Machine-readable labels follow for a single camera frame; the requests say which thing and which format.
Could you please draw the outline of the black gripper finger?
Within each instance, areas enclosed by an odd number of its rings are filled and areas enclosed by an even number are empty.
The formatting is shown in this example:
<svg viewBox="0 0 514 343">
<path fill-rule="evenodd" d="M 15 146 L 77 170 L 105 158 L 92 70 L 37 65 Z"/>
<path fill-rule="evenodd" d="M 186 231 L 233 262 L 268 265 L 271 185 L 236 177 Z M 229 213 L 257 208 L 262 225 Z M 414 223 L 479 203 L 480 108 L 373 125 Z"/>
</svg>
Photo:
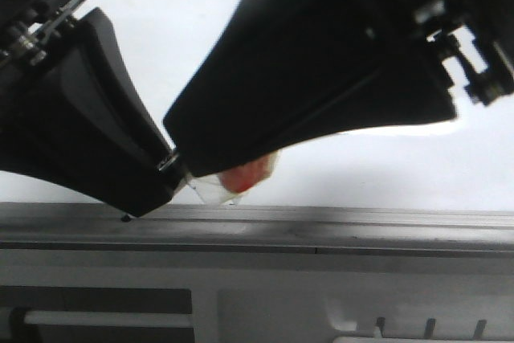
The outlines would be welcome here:
<svg viewBox="0 0 514 343">
<path fill-rule="evenodd" d="M 202 177 L 332 133 L 453 119 L 425 47 L 370 0 L 240 0 L 164 125 Z"/>
<path fill-rule="evenodd" d="M 158 168 L 170 148 L 129 77 L 113 25 L 94 9 L 48 57 L 1 70 L 1 168 L 139 217 L 176 188 Z"/>
</svg>

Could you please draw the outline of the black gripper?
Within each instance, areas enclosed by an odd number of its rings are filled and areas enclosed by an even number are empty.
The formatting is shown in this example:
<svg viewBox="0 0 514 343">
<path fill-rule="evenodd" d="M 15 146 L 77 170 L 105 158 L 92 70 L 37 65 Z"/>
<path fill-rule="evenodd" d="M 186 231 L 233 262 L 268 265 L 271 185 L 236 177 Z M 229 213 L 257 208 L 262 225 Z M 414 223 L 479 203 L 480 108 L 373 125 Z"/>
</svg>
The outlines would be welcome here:
<svg viewBox="0 0 514 343">
<path fill-rule="evenodd" d="M 479 40 L 487 70 L 469 79 L 469 96 L 490 104 L 513 91 L 508 61 L 493 50 L 498 43 L 507 56 L 513 55 L 513 0 L 370 0 L 408 38 L 415 42 L 438 30 L 465 25 Z M 427 43 L 424 53 L 438 60 L 450 55 L 446 43 Z"/>
</svg>

